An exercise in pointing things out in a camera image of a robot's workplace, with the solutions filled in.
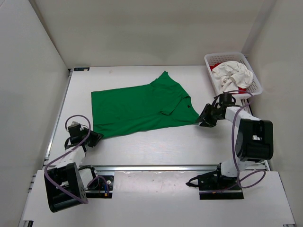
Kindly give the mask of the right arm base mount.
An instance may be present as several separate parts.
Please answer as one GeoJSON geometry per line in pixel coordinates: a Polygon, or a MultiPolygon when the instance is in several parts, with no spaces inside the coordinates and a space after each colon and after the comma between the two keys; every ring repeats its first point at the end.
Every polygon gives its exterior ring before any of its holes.
{"type": "Polygon", "coordinates": [[[186,186],[199,189],[200,200],[242,200],[242,189],[236,177],[223,176],[221,164],[216,170],[191,178],[186,186]]]}

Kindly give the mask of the green polo t shirt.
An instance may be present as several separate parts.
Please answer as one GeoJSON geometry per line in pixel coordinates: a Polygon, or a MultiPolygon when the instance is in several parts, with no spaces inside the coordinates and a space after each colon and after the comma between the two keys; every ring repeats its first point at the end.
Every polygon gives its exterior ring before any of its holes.
{"type": "Polygon", "coordinates": [[[164,71],[149,84],[91,93],[93,131],[105,139],[191,125],[199,114],[186,90],[164,71]]]}

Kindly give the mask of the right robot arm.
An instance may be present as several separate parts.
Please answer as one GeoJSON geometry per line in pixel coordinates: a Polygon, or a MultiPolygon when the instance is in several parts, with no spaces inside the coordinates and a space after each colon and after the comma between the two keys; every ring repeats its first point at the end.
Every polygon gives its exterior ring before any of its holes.
{"type": "Polygon", "coordinates": [[[273,123],[261,120],[236,104],[235,91],[223,92],[206,104],[196,122],[200,127],[213,128],[219,120],[232,123],[232,158],[220,163],[213,185],[225,188],[230,178],[238,179],[240,172],[254,163],[270,160],[274,154],[273,123]]]}

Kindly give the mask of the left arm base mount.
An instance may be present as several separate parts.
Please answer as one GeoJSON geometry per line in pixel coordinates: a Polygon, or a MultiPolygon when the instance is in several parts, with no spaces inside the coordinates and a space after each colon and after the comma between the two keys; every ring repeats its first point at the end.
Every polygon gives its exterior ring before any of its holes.
{"type": "Polygon", "coordinates": [[[91,199],[111,199],[114,188],[114,171],[107,171],[97,166],[81,166],[79,173],[86,196],[91,199]]]}

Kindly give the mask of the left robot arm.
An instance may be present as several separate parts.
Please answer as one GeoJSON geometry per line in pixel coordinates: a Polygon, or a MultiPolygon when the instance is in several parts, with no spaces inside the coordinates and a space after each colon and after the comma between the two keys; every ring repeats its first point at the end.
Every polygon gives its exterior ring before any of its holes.
{"type": "Polygon", "coordinates": [[[53,213],[86,204],[86,190],[100,189],[101,185],[104,185],[104,196],[109,196],[106,179],[98,176],[93,166],[80,166],[87,149],[95,147],[103,134],[91,131],[78,122],[72,122],[67,132],[69,137],[64,143],[65,154],[54,168],[46,167],[44,173],[48,206],[53,213]]]}

